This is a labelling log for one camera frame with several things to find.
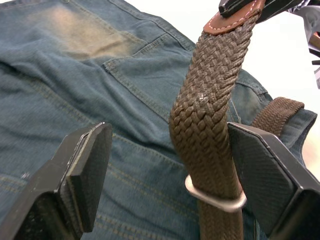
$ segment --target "braided belt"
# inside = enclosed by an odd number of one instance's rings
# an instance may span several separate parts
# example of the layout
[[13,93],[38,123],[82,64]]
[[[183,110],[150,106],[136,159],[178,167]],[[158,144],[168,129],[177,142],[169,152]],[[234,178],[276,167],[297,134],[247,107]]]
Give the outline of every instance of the braided belt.
[[[255,0],[229,18],[217,13],[208,22],[196,44],[186,79],[170,113],[171,140],[185,163],[193,186],[225,201],[237,200],[243,194],[230,148],[226,112],[252,29],[263,6],[264,0]],[[293,111],[282,115],[277,127],[264,128],[269,132],[276,129],[275,133],[279,135],[284,122],[303,104],[285,98],[276,102],[280,104],[270,104],[258,116],[254,126],[265,126],[268,113],[279,105],[292,104]],[[226,212],[199,200],[198,209],[202,240],[244,238],[240,207]]]

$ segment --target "brown leather tab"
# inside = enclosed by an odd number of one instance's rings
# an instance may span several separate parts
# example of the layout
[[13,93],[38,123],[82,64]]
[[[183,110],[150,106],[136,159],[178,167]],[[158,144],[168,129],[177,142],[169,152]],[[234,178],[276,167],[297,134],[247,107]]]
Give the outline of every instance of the brown leather tab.
[[203,31],[212,35],[230,32],[242,25],[248,18],[256,14],[261,14],[262,9],[265,6],[265,1],[266,0],[254,0],[228,18],[222,17],[218,12],[204,26]]

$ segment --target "belt strap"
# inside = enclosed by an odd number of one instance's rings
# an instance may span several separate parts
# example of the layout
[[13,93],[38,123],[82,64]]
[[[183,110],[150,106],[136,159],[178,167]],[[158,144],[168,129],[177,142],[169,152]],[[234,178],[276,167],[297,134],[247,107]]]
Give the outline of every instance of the belt strap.
[[277,97],[256,116],[252,127],[280,137],[287,120],[304,107],[305,105],[302,102]]
[[[229,143],[226,112],[263,5],[264,0],[255,0],[235,17],[223,19],[216,14],[208,22],[170,112],[171,140],[193,186],[223,200],[236,200],[242,193]],[[266,122],[277,102],[258,116],[256,126]],[[229,213],[204,201],[198,201],[198,209],[202,240],[244,238],[241,209]]]

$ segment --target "denim jeans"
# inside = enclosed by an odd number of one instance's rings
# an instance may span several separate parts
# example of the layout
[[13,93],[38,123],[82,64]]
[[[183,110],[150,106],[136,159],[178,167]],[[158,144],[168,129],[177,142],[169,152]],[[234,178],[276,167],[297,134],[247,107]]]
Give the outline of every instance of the denim jeans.
[[[92,233],[98,239],[198,239],[197,200],[171,143],[168,117],[194,43],[123,0],[16,0],[0,4],[0,222],[65,135],[113,126]],[[228,120],[250,125],[270,101],[242,70]],[[281,140],[302,163],[316,115],[301,109]],[[246,240],[265,238],[250,208]]]

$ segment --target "metal buckle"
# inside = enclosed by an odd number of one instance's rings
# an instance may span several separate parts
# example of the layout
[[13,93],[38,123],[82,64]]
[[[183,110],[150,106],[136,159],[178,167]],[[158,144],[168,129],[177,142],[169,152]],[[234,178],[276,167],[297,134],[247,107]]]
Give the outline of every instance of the metal buckle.
[[242,191],[239,198],[235,200],[225,200],[214,196],[210,196],[205,192],[195,188],[195,186],[192,184],[192,179],[190,175],[186,177],[184,184],[187,191],[192,196],[227,213],[237,212],[238,210],[242,209],[242,207],[247,202],[247,197],[244,191]]

